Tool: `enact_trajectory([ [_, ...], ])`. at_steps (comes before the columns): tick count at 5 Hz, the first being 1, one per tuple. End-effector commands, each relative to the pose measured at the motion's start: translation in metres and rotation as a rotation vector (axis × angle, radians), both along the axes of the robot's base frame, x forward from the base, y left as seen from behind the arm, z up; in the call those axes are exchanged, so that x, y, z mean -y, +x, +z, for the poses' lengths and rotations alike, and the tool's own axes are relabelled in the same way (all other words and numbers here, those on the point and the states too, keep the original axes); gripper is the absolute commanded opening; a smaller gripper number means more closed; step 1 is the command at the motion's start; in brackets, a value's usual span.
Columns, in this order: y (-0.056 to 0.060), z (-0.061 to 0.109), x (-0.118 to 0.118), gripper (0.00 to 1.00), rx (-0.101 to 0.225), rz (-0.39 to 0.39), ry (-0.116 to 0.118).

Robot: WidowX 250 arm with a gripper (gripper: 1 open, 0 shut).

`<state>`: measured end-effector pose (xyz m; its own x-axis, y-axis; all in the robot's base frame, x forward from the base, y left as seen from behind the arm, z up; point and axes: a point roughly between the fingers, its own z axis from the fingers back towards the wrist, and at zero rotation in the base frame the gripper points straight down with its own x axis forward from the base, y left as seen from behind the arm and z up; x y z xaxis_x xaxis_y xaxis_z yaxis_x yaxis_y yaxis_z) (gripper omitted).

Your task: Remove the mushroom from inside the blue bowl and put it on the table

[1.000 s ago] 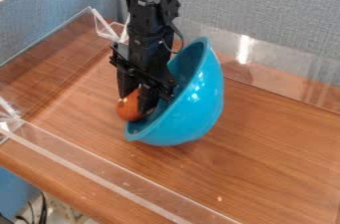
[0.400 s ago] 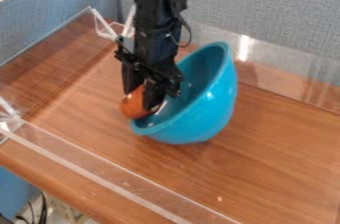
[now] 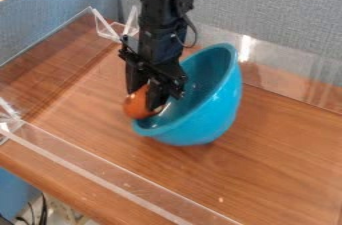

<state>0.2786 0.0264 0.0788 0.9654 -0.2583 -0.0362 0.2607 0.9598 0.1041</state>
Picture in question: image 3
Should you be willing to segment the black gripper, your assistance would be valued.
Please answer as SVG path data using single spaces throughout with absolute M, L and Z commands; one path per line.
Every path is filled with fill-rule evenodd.
M 185 49 L 188 28 L 157 32 L 142 31 L 139 38 L 125 34 L 119 57 L 126 62 L 126 86 L 133 94 L 149 84 L 147 109 L 157 110 L 169 97 L 184 96 L 188 75 L 180 58 Z

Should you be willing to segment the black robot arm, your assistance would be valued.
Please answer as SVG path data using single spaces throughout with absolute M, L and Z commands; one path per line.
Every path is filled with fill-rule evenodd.
M 189 77 L 180 58 L 186 44 L 188 28 L 198 34 L 188 16 L 196 0 L 141 0 L 138 17 L 139 38 L 125 34 L 119 57 L 126 62 L 127 92 L 147 87 L 145 107 L 149 111 L 163 106 L 170 97 L 184 97 Z

